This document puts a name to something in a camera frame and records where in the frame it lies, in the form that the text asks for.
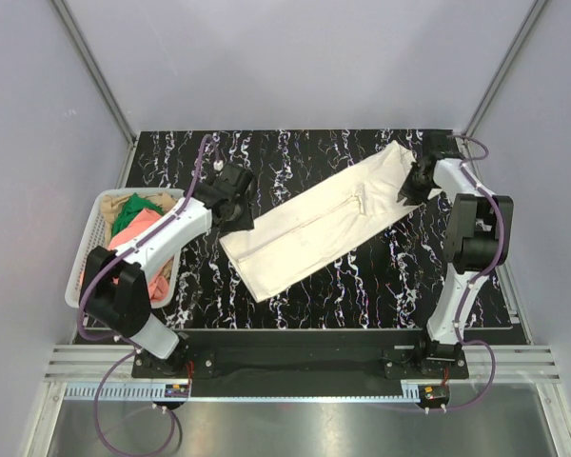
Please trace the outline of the cream white t shirt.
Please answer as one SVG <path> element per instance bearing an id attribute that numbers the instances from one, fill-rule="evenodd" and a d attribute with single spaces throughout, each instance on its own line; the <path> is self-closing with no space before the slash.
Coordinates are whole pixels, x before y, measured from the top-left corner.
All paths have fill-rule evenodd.
<path id="1" fill-rule="evenodd" d="M 398 142 L 256 218 L 250 231 L 221 238 L 256 302 L 324 268 L 403 219 L 397 197 L 414 155 Z"/>

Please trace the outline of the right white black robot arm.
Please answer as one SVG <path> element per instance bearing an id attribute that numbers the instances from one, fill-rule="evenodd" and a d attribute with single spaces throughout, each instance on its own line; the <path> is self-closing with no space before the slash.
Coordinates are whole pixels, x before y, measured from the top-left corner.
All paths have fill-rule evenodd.
<path id="1" fill-rule="evenodd" d="M 432 344 L 455 347 L 488 275 L 504 263 L 509 251 L 514 202 L 483 185 L 459 153 L 430 152 L 415 162 L 397 201 L 418 206 L 441 190 L 451 202 L 443 240 L 447 265 L 443 290 L 426 324 Z"/>

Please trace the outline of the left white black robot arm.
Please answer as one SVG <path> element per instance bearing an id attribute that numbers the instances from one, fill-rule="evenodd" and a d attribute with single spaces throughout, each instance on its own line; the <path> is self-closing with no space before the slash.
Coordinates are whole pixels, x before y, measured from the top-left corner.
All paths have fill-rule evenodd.
<path id="1" fill-rule="evenodd" d="M 195 238 L 254 228 L 251 203 L 257 178 L 227 163 L 187 193 L 166 215 L 121 247 L 94 248 L 85 263 L 79 310 L 153 357 L 167 377 L 186 367 L 184 338 L 152 312 L 148 280 Z"/>

